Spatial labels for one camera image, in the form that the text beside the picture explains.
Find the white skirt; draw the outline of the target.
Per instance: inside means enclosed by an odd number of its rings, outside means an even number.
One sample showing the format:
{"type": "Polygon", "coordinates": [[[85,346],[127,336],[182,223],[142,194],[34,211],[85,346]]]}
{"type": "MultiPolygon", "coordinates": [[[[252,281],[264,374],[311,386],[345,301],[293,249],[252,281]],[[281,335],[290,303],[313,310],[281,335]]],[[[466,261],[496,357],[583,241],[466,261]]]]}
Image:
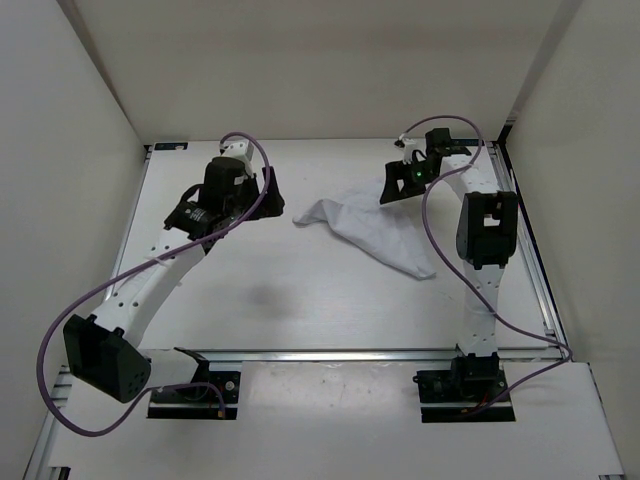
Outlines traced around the white skirt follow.
{"type": "Polygon", "coordinates": [[[380,263],[417,280],[436,276],[421,236],[406,210],[397,203],[382,205],[384,180],[358,183],[323,196],[292,218],[298,227],[326,224],[331,232],[380,263]]]}

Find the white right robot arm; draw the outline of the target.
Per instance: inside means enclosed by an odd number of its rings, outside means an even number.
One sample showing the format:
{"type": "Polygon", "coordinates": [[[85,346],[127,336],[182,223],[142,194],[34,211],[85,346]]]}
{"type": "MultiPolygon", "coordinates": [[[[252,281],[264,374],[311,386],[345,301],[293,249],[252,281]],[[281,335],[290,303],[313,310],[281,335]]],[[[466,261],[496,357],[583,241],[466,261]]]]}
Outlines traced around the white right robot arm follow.
{"type": "Polygon", "coordinates": [[[455,244],[471,285],[465,291],[465,311],[457,347],[465,356],[490,357],[497,352],[495,338],[498,289],[517,241],[516,195],[501,190],[496,180],[463,159],[462,146],[428,147],[398,140],[401,160],[385,165],[379,203],[416,197],[444,174],[445,182],[461,201],[455,244]]]}

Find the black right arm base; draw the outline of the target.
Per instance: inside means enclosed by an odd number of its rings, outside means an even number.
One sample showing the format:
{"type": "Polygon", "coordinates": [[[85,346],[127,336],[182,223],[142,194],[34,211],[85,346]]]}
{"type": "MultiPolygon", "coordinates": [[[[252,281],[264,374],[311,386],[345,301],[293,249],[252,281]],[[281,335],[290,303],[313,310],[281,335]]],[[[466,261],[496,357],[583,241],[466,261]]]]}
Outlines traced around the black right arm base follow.
{"type": "Polygon", "coordinates": [[[444,370],[418,370],[421,421],[425,424],[507,423],[516,416],[497,353],[459,353],[444,370]]]}

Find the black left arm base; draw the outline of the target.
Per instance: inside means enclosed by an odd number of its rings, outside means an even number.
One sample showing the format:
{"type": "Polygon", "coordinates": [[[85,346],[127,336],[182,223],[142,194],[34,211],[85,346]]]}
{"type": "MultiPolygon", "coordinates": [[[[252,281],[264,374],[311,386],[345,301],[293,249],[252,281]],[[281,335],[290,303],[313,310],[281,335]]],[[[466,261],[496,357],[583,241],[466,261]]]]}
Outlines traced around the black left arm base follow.
{"type": "Polygon", "coordinates": [[[235,420],[241,387],[237,367],[218,366],[188,349],[151,350],[153,389],[147,417],[156,420],[235,420]]]}

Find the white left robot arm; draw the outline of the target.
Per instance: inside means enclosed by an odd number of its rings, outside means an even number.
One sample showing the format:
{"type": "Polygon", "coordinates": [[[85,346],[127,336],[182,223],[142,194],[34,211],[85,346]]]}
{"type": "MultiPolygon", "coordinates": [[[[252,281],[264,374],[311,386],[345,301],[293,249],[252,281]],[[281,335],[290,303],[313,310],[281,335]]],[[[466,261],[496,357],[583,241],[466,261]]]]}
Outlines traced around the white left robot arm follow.
{"type": "Polygon", "coordinates": [[[149,250],[151,266],[124,280],[87,317],[66,321],[64,344],[76,378],[121,403],[149,385],[160,367],[138,349],[145,331],[183,277],[213,248],[216,233],[240,217],[254,221],[283,214],[274,169],[264,168],[262,175],[265,191],[239,161],[219,157],[207,165],[203,182],[189,187],[165,219],[149,250]]]}

